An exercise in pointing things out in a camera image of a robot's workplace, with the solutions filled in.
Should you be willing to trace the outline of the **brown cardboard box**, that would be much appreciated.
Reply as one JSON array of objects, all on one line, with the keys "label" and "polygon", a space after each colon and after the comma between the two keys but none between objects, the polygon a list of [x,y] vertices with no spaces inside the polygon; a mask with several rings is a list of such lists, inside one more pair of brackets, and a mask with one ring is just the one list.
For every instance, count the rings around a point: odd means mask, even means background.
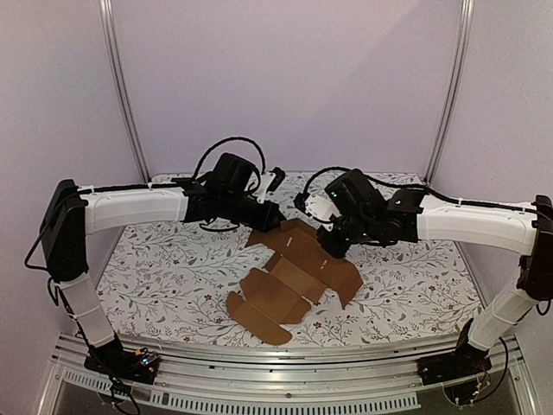
[{"label": "brown cardboard box", "polygon": [[265,344],[289,342],[292,334],[284,327],[302,322],[325,290],[334,291],[345,308],[363,284],[354,264],[321,248],[316,231],[302,220],[285,220],[267,233],[253,230],[247,240],[273,254],[240,280],[240,292],[230,292],[226,306],[234,322]]}]

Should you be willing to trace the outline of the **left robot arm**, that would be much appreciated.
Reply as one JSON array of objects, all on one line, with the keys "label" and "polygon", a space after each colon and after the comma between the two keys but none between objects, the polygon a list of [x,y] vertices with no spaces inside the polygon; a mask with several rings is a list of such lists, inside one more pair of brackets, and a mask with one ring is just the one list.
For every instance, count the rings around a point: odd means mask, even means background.
[{"label": "left robot arm", "polygon": [[122,374],[129,362],[89,275],[87,237],[153,222],[198,223],[208,229],[215,220],[226,220],[231,228],[267,233],[285,219],[279,206],[267,198],[284,177],[280,168],[261,171],[226,152],[202,176],[108,187],[80,187],[72,179],[57,184],[31,247],[41,248],[42,270],[95,350],[95,361],[108,374]]}]

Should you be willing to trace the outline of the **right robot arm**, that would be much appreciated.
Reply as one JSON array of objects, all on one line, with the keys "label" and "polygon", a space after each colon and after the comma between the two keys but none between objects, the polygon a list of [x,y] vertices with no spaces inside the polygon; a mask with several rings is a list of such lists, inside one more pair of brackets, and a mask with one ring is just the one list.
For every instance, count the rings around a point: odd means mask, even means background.
[{"label": "right robot arm", "polygon": [[452,240],[515,252],[518,268],[491,304],[464,328],[447,370],[464,377],[509,328],[533,307],[552,299],[552,202],[498,203],[441,195],[422,184],[395,185],[384,198],[378,180],[346,169],[306,197],[306,212],[321,223],[318,241],[341,259],[353,245],[392,246],[400,241]]}]

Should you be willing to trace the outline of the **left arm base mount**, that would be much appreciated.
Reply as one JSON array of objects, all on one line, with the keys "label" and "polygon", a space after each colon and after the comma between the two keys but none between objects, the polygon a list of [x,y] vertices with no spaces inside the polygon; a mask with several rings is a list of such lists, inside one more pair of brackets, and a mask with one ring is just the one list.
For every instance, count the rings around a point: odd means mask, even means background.
[{"label": "left arm base mount", "polygon": [[118,345],[89,348],[84,366],[86,369],[148,385],[153,385],[160,364],[160,355],[140,348],[126,351]]}]

